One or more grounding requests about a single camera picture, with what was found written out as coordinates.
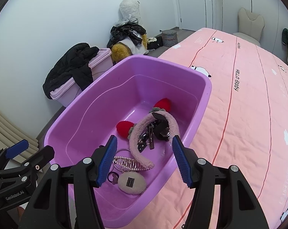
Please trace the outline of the person's left hand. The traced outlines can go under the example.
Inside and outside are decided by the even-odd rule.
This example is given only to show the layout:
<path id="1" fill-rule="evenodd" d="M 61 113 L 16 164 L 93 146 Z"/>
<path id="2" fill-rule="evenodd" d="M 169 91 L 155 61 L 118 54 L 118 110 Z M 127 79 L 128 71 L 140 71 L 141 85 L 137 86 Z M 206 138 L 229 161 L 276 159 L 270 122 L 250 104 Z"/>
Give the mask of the person's left hand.
<path id="1" fill-rule="evenodd" d="M 17 211 L 18 211 L 19 218 L 21 218 L 23 216 L 23 213 L 25 212 L 25 209 L 21 206 L 18 206 Z"/>

